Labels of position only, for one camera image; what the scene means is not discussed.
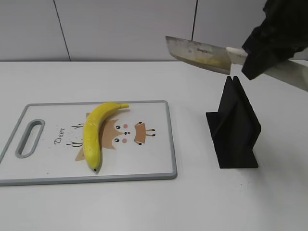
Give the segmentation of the black fabric-covered gripper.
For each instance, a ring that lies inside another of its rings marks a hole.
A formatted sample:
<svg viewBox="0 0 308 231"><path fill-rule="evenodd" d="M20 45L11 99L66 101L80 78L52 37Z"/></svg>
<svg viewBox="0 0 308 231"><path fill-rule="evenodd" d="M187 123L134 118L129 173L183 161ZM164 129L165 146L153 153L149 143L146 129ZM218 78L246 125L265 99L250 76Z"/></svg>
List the black fabric-covered gripper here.
<svg viewBox="0 0 308 231"><path fill-rule="evenodd" d="M268 0L263 12L265 19L242 46L247 53L242 73L249 80L308 47L306 0Z"/></svg>

